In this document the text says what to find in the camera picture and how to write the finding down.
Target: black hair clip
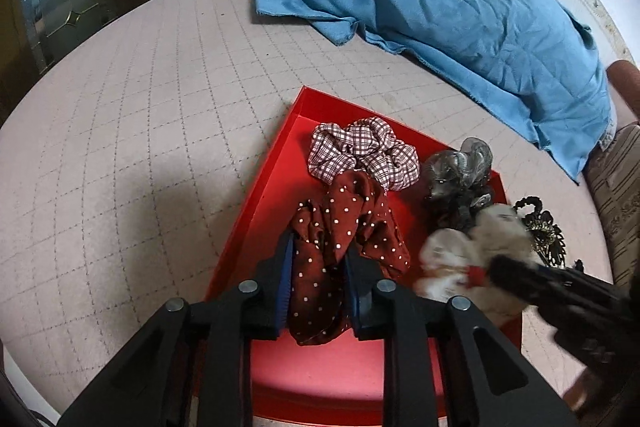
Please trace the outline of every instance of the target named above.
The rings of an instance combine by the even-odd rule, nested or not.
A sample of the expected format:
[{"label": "black hair clip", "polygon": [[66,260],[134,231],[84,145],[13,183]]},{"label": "black hair clip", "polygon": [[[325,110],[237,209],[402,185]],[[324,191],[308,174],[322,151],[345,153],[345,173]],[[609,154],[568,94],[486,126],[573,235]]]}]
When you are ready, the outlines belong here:
[{"label": "black hair clip", "polygon": [[533,211],[521,217],[522,223],[531,233],[534,250],[546,266],[564,268],[564,237],[562,230],[554,224],[554,218],[548,210],[542,210],[542,201],[536,196],[528,196],[517,201],[513,210],[533,205]]},{"label": "black hair clip", "polygon": [[423,163],[422,175],[429,185],[425,204],[433,230],[467,233],[473,228],[476,214],[494,203],[494,191],[487,185],[493,159],[485,142],[467,138],[460,151],[440,151]]}]

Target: polka dot fabric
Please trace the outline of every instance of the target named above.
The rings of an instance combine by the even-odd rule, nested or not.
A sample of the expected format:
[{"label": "polka dot fabric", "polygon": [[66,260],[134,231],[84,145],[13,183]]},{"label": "polka dot fabric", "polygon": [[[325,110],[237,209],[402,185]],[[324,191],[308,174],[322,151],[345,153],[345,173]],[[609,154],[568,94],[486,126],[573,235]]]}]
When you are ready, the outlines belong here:
[{"label": "polka dot fabric", "polygon": [[397,279],[409,269],[385,191],[366,172],[336,176],[321,202],[300,203],[290,226],[296,252],[289,331],[301,346],[325,344],[350,327],[341,261],[352,241],[361,255],[379,261],[385,277]]},{"label": "polka dot fabric", "polygon": [[367,171],[385,190],[402,190],[418,181],[420,164],[415,147],[396,138],[391,126],[378,116],[342,129],[321,123],[312,134],[309,173],[331,185],[341,172]]}]

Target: white fur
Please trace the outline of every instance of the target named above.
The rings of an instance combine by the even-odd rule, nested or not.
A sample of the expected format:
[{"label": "white fur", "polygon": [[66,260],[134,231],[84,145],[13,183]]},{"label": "white fur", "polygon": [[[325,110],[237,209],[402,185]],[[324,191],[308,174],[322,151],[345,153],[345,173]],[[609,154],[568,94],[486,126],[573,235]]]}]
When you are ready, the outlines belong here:
[{"label": "white fur", "polygon": [[467,288],[468,277],[460,273],[468,266],[488,267],[498,254],[524,262],[533,262],[529,232],[513,209],[506,204],[494,204],[476,217],[471,239],[453,229],[436,230],[420,251],[420,264],[437,277],[423,277],[414,283],[420,297],[446,302],[454,295],[464,295],[482,310],[497,326],[516,317],[526,303],[486,280],[483,286]]}]

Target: blue cloth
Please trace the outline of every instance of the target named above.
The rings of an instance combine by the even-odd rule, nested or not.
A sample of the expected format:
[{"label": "blue cloth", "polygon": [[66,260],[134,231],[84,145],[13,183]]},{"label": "blue cloth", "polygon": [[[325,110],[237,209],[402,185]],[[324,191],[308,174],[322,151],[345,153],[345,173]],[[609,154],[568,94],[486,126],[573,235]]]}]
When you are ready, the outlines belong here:
[{"label": "blue cloth", "polygon": [[610,119],[606,75],[590,29],[557,0],[256,0],[334,44],[356,31],[412,52],[576,180]]}]

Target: checkered fabric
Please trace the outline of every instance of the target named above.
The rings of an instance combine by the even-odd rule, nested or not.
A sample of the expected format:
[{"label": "checkered fabric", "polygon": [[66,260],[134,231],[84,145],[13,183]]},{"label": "checkered fabric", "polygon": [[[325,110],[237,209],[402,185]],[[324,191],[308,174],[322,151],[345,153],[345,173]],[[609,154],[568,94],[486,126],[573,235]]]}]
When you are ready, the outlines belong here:
[{"label": "checkered fabric", "polygon": [[377,116],[342,129],[321,123],[314,129],[309,172],[327,185],[344,171],[364,170],[386,190],[402,190],[418,181],[420,164],[415,147],[396,138],[391,126]]}]

